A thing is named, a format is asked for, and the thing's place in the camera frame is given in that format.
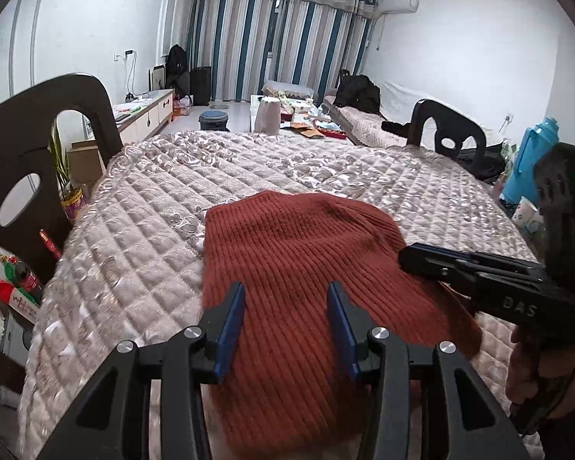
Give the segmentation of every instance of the black suitcase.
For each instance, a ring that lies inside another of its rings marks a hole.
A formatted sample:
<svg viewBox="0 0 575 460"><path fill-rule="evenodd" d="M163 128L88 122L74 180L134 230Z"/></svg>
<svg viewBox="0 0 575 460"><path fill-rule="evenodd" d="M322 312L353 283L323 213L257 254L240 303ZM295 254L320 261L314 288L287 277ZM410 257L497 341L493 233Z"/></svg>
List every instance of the black suitcase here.
<svg viewBox="0 0 575 460"><path fill-rule="evenodd" d="M211 101L211 68L196 67L190 73L190 91L194 105L209 105Z"/></svg>

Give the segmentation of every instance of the plant pot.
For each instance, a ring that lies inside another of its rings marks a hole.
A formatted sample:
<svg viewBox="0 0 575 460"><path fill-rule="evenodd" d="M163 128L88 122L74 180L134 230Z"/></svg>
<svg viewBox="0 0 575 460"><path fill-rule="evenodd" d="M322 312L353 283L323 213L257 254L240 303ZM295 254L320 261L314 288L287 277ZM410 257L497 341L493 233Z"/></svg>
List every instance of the plant pot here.
<svg viewBox="0 0 575 460"><path fill-rule="evenodd" d="M83 196L83 192L80 188L76 189L69 198L62 200L62 208L64 209L66 217L71 223L75 222L77 214L86 204L87 202L85 201L85 197Z"/></svg>

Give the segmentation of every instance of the paper cup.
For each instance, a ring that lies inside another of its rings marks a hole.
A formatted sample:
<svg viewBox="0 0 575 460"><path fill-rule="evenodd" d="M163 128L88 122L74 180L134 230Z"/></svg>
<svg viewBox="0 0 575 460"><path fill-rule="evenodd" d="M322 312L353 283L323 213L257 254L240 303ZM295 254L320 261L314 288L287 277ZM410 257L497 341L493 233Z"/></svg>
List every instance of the paper cup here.
<svg viewBox="0 0 575 460"><path fill-rule="evenodd" d="M513 213L511 221L514 222L518 228L526 228L526 225L532 221L537 213L537 207L526 199L526 197L522 197L515 213Z"/></svg>
<svg viewBox="0 0 575 460"><path fill-rule="evenodd" d="M543 216L540 215L539 211L537 211L531 220L526 224L526 229L530 233L537 233L539 228L543 225Z"/></svg>

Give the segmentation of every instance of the white wall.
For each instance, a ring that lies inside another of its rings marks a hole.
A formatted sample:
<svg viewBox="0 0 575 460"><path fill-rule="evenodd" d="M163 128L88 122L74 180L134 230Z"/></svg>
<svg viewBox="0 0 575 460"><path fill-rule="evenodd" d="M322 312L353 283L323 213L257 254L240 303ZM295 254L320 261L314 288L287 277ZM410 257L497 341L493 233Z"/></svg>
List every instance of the white wall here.
<svg viewBox="0 0 575 460"><path fill-rule="evenodd" d="M182 33L182 22L173 19L178 5L182 0L12 0L0 15L0 103L72 72L96 76L113 104L123 102L126 72L113 56L128 49L138 55L134 90L147 91L148 70L163 63L163 50ZM79 113L61 113L58 125L62 145L83 139ZM31 194L27 182L20 184L6 216L16 215Z"/></svg>
<svg viewBox="0 0 575 460"><path fill-rule="evenodd" d="M575 145L575 26L567 16L560 26L547 115L558 121L560 140Z"/></svg>
<svg viewBox="0 0 575 460"><path fill-rule="evenodd" d="M519 141L543 120L558 47L555 0L420 0L372 33L363 73L426 92Z"/></svg>

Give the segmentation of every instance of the black backpack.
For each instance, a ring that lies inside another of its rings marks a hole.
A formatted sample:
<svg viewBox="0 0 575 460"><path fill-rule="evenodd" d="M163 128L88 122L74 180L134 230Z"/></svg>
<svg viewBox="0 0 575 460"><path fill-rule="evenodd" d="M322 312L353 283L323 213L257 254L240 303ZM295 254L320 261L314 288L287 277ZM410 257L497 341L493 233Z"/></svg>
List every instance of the black backpack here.
<svg viewBox="0 0 575 460"><path fill-rule="evenodd" d="M340 75L341 84L334 105L354 107L362 112L379 115L381 92L368 76L350 76L345 69L341 70Z"/></svg>
<svg viewBox="0 0 575 460"><path fill-rule="evenodd" d="M178 44L170 49L166 59L166 88L174 88L179 99L190 94L187 54Z"/></svg>

